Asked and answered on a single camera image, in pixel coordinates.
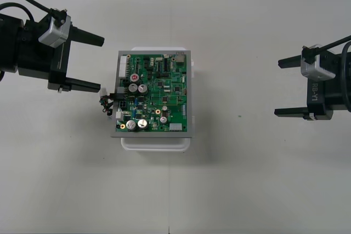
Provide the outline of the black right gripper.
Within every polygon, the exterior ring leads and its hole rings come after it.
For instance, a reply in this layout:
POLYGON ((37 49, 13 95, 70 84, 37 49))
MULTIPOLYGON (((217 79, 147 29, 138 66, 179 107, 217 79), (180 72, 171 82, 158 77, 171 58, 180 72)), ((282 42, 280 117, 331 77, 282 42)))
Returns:
MULTIPOLYGON (((307 107, 275 109, 278 117, 302 118, 310 120, 331 119, 334 111, 343 110, 340 85, 341 56, 324 51, 315 57, 312 64, 306 64, 308 78, 307 107)), ((281 69, 301 66, 301 55, 278 61, 281 69)))

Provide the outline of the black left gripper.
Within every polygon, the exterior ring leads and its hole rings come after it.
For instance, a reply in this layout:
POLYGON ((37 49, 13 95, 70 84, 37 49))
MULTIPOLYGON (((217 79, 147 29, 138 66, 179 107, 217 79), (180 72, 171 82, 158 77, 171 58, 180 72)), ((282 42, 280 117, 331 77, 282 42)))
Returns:
POLYGON ((71 26, 71 17, 56 27, 49 15, 40 22, 27 20, 20 34, 18 72, 21 76, 46 79, 48 89, 98 93, 101 85, 68 78, 67 67, 71 41, 102 47, 104 37, 71 26))

